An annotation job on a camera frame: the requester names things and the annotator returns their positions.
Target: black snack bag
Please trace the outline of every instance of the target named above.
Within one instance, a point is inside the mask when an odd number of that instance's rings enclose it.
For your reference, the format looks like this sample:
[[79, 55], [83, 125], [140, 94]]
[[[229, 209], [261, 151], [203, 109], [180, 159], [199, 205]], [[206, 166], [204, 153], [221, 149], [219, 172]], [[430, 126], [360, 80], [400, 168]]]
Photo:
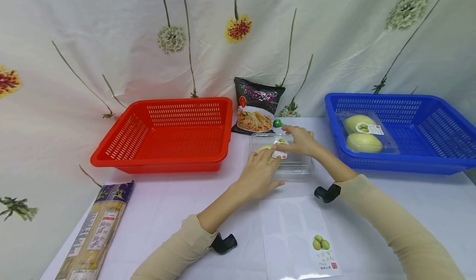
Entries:
[[235, 77], [238, 101], [238, 120], [232, 132], [254, 134], [274, 133], [274, 113], [285, 88], [263, 86]]

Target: red basket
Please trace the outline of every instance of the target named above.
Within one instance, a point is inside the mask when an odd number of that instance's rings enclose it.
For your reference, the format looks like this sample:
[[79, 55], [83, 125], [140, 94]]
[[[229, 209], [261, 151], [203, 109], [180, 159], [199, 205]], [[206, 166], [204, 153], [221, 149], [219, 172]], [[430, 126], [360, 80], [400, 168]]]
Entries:
[[96, 167], [126, 173], [216, 171], [228, 154], [229, 98], [137, 101], [91, 156]]

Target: hand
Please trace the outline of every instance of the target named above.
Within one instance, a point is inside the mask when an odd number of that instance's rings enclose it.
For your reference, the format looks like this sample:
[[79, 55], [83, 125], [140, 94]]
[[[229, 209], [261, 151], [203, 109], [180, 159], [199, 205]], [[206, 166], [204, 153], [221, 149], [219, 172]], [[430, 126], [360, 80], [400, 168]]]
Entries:
[[271, 181], [281, 163], [281, 157], [271, 157], [273, 152], [273, 149], [265, 148], [259, 153], [251, 153], [241, 176], [231, 188], [244, 194], [248, 199], [259, 199], [284, 185], [284, 181]]
[[314, 156], [322, 146], [314, 139], [314, 133], [298, 126], [282, 127], [286, 134], [292, 134], [294, 142], [291, 145], [274, 145], [278, 151], [292, 152], [308, 156]]

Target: blue basket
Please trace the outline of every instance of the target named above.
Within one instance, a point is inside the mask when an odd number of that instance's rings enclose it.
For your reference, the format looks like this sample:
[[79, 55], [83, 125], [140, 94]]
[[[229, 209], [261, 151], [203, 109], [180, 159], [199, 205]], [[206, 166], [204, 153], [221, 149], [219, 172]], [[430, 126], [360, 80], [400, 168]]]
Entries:
[[[476, 167], [476, 127], [441, 98], [330, 93], [325, 101], [338, 156], [352, 168], [450, 175]], [[375, 112], [400, 154], [348, 149], [340, 111]]]

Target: plastic basket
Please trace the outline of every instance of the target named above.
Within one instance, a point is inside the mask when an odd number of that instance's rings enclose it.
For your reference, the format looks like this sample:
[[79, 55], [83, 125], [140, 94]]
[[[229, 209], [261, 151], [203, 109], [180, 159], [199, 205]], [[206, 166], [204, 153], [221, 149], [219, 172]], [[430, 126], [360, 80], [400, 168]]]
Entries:
[[138, 101], [91, 156], [96, 167], [126, 173], [216, 171], [228, 154], [229, 98]]
[[[450, 175], [476, 167], [476, 128], [441, 98], [330, 93], [325, 101], [338, 156], [352, 168]], [[339, 111], [375, 112], [400, 154], [348, 149]]]

